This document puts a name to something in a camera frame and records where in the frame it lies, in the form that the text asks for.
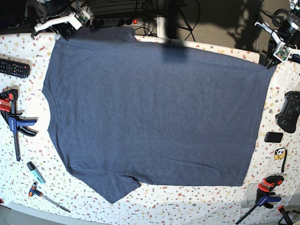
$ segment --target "sticker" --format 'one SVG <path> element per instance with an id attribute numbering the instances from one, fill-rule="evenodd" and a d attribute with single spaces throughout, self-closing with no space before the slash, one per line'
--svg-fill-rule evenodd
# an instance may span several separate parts
<path id="1" fill-rule="evenodd" d="M 280 148 L 280 149 L 277 149 L 277 150 L 275 151 L 274 159 L 277 160 L 277 159 L 284 158 L 284 157 L 285 157 L 285 154 L 286 154 L 286 148 L 285 148 L 285 147 Z"/>

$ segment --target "game controller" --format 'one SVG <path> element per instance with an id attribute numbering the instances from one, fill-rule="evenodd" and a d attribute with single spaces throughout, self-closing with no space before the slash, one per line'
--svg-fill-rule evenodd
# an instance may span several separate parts
<path id="1" fill-rule="evenodd" d="M 296 131 L 297 119 L 300 114 L 300 91 L 290 91 L 285 94 L 285 104 L 275 116 L 276 123 L 290 134 Z"/>

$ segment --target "gray floor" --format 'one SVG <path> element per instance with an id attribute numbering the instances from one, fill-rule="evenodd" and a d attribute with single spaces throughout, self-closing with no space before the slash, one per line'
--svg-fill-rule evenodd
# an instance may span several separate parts
<path id="1" fill-rule="evenodd" d="M 191 27 L 197 19 L 196 0 L 185 0 L 182 11 Z M 260 9 L 274 13 L 279 8 L 289 9 L 288 0 L 199 0 L 200 20 L 193 32 L 197 42 L 245 49 L 254 52 L 267 50 L 270 35 L 254 26 Z M 271 19 L 260 13 L 272 25 Z M 182 18 L 178 19 L 185 26 Z M 178 39 L 184 40 L 189 31 L 178 28 Z"/>
<path id="2" fill-rule="evenodd" d="M 9 214 L 10 209 L 0 206 L 0 225 L 7 225 L 6 217 Z"/>

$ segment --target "power strip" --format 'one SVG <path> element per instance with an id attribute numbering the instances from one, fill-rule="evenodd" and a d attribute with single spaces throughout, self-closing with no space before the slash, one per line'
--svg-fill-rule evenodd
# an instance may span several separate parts
<path id="1" fill-rule="evenodd" d="M 91 27 L 141 27 L 143 25 L 142 19 L 131 18 L 111 18 L 111 19 L 94 19 L 91 21 Z"/>

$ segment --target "marker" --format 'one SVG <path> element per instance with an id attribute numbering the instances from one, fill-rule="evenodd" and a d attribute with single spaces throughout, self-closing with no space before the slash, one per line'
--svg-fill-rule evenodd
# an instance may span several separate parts
<path id="1" fill-rule="evenodd" d="M 46 183 L 46 181 L 44 180 L 44 178 L 42 177 L 42 175 L 40 174 L 40 172 L 38 171 L 38 169 L 35 167 L 35 165 L 32 162 L 28 162 L 27 166 L 28 166 L 29 170 L 31 171 L 31 173 L 33 174 L 33 176 L 38 180 L 38 182 L 40 184 Z"/>

